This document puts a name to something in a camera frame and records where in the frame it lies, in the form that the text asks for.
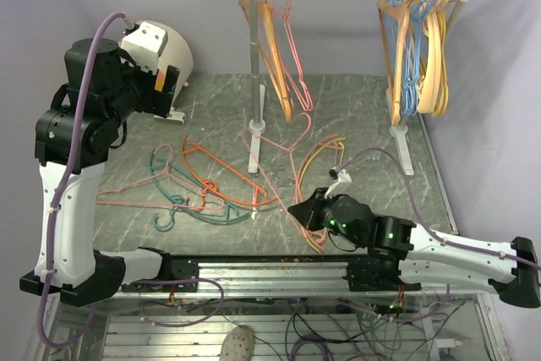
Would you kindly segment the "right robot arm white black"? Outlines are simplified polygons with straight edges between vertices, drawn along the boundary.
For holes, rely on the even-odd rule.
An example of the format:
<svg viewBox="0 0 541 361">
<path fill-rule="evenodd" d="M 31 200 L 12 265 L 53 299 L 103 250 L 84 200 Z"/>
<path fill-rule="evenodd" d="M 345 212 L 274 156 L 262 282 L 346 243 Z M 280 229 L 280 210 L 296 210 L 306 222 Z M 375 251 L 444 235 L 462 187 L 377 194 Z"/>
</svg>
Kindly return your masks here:
<svg viewBox="0 0 541 361">
<path fill-rule="evenodd" d="M 372 270 L 385 290 L 396 284 L 443 284 L 496 294 L 509 305 L 540 306 L 539 268 L 533 243 L 517 237 L 487 242 L 436 232 L 418 222 L 376 215 L 347 194 L 326 196 L 317 188 L 288 213 L 309 231 L 328 230 L 384 262 Z"/>
</svg>

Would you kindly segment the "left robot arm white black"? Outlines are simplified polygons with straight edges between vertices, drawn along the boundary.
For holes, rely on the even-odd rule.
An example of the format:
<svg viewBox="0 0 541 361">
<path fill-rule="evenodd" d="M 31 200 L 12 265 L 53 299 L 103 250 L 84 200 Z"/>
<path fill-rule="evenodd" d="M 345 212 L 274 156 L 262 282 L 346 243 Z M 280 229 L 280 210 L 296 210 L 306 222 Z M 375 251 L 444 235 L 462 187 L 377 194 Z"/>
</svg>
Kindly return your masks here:
<svg viewBox="0 0 541 361">
<path fill-rule="evenodd" d="M 115 41 L 76 41 L 64 54 L 68 76 L 36 123 L 35 156 L 43 188 L 41 250 L 34 270 L 22 276 L 23 292 L 58 293 L 82 307 L 142 282 L 154 291 L 172 282 L 172 257 L 146 247 L 120 254 L 94 248 L 96 197 L 109 152 L 134 112 L 165 117 L 180 71 L 169 65 L 146 71 Z"/>
</svg>

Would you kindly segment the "brown wooden hanger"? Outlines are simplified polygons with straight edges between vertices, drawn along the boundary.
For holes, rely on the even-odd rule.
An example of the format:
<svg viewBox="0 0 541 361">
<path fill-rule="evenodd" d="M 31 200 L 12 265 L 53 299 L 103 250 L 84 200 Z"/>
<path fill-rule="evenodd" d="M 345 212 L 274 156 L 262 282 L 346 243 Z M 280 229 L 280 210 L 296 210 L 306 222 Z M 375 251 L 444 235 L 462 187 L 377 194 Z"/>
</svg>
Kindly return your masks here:
<svg viewBox="0 0 541 361">
<path fill-rule="evenodd" d="M 267 48 L 258 45 L 260 56 L 263 58 L 265 67 L 270 76 L 276 96 L 280 102 L 284 118 L 287 123 L 292 121 L 292 100 L 285 81 L 282 59 L 276 40 L 276 30 L 273 20 L 273 10 L 271 5 L 265 0 L 257 0 L 258 18 L 263 22 Z"/>
</svg>

